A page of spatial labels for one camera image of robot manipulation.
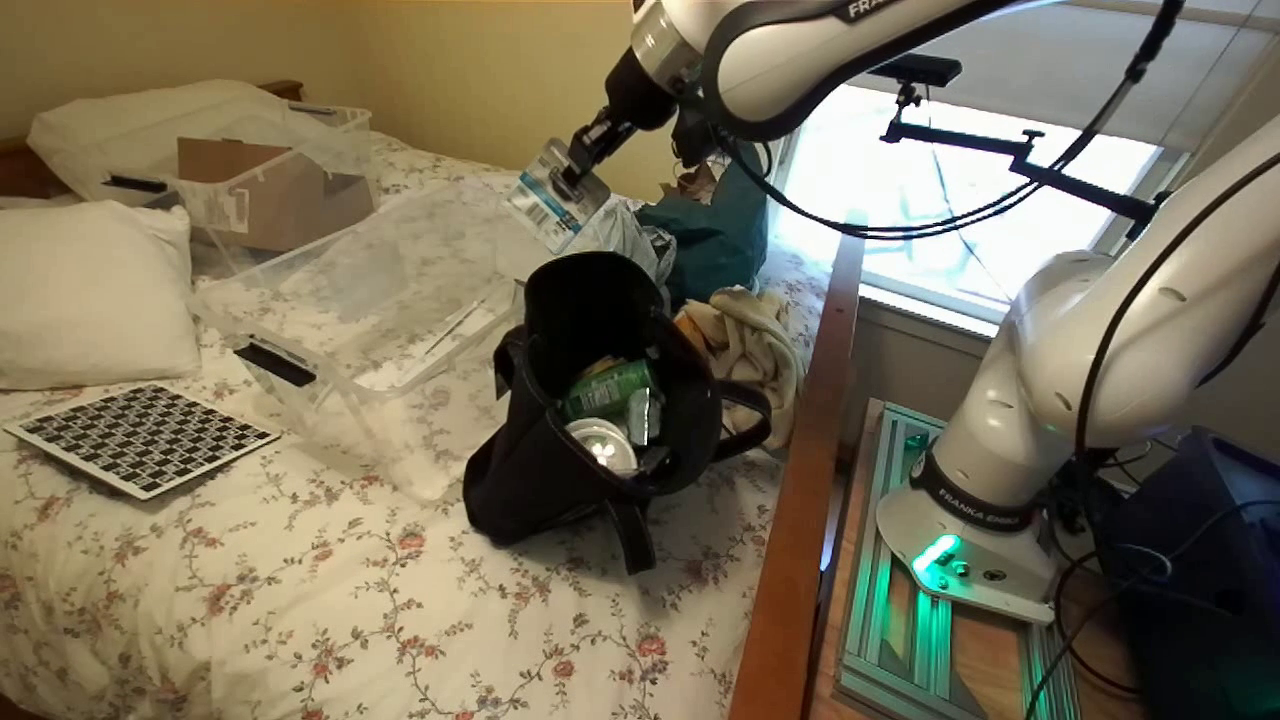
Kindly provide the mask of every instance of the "floral bedspread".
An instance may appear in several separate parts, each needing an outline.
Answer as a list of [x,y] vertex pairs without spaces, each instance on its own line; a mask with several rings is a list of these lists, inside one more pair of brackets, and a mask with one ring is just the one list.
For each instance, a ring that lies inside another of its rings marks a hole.
[[[389,195],[475,173],[381,152]],[[765,283],[796,294],[814,336],[825,276],[776,249]],[[180,390],[282,421],[221,330],[201,345],[206,370]],[[471,340],[417,384],[413,430],[437,450],[417,481],[285,430],[134,502],[0,436],[0,690],[75,720],[725,714],[780,457],[750,450],[651,502],[661,563],[645,575],[624,573],[603,519],[494,548],[458,492],[505,415],[488,348]],[[0,390],[0,421],[98,390]],[[417,484],[441,474],[452,492],[428,502]]]

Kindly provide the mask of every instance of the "teal object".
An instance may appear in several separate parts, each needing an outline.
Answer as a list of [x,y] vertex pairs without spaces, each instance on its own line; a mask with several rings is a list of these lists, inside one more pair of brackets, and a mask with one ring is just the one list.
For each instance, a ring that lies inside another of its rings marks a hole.
[[[755,146],[743,145],[740,157],[751,173],[765,173]],[[713,301],[713,292],[731,283],[755,289],[767,254],[767,195],[740,162],[725,168],[713,204],[667,192],[645,204],[636,218],[678,234],[678,266],[667,276],[678,306],[683,301]]]

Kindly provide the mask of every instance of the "white pillow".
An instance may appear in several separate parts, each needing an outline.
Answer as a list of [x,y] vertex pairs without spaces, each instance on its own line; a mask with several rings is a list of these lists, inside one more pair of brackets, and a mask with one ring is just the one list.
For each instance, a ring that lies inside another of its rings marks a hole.
[[0,212],[0,387],[198,366],[191,218],[111,200]]
[[85,96],[31,119],[28,146],[85,200],[137,200],[109,175],[177,179],[177,141],[292,145],[282,96],[206,80],[122,96]]

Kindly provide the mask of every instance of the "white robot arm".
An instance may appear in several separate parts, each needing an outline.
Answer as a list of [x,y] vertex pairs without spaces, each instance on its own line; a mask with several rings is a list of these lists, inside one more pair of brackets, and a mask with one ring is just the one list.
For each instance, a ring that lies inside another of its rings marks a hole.
[[[683,91],[719,132],[771,141],[849,75],[1015,5],[649,0],[559,188],[667,123]],[[1176,188],[1124,254],[1068,250],[1023,283],[911,487],[875,502],[886,543],[932,592],[1050,624],[1042,492],[1068,460],[1165,422],[1231,360],[1275,273],[1280,114]]]

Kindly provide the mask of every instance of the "beige wall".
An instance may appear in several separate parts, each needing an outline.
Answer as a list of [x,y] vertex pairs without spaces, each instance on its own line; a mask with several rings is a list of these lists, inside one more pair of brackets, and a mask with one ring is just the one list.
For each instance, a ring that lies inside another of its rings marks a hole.
[[[529,162],[603,104],[628,47],[628,0],[368,0],[376,123],[452,157]],[[674,179],[667,132],[636,137],[603,179],[651,195]]]
[[206,75],[361,84],[352,0],[0,0],[0,132],[72,96]]

